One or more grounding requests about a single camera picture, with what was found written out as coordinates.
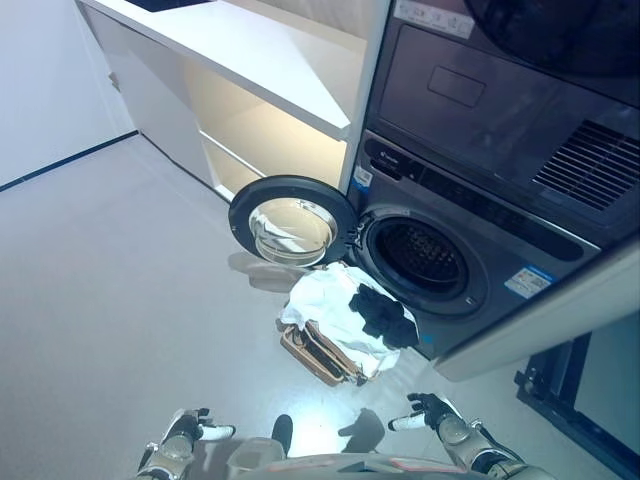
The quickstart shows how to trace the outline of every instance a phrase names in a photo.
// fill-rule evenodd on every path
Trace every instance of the black glove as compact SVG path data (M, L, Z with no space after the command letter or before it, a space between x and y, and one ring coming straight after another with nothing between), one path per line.
M424 412L424 423L436 431L445 415L456 415L447 403L433 393L411 393L407 399L414 402L411 408L416 412Z

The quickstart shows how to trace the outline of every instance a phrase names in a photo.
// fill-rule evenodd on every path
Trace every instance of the white cloth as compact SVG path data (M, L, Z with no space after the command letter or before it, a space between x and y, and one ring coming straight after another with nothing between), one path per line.
M364 318L349 308L349 302L361 283L395 300L361 269L336 262L324 270L314 270L305 275L293 286L280 321L296 324L302 330L307 321L315 320L320 333L360 367L364 375L371 377L392 368L400 351L387 348L382 338L374 338L362 331L366 324ZM415 324L413 314L406 308L404 316Z

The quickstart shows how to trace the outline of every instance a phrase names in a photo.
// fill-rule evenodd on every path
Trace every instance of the shelf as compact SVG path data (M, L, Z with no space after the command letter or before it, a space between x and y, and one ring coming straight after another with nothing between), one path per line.
M226 200L231 201L242 187L260 178L207 139L202 140L202 146L217 178L214 189Z
M254 11L218 0L151 13L126 0L81 1L326 135L347 138L365 40L260 2Z
M227 149L233 161L249 164L258 176L302 175L339 185L345 142L195 62L185 62L185 79L203 138Z

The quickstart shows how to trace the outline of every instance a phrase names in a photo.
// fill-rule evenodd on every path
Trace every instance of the washing machine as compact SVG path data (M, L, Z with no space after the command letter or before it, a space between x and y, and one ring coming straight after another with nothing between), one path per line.
M494 324L600 249L366 132L347 195L257 180L229 208L249 252L290 266L345 260L416 316L427 358Z
M231 203L236 239L359 266L434 358L637 234L637 2L582 3L394 1L346 195L258 180Z

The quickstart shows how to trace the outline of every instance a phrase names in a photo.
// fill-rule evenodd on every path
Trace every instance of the white cabinet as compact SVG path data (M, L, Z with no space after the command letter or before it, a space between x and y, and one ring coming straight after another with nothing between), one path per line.
M224 198L278 174L346 190L388 0L300 3L367 38L256 0L81 1L138 129Z
M213 186L181 55L100 12L86 11L136 128L171 160Z

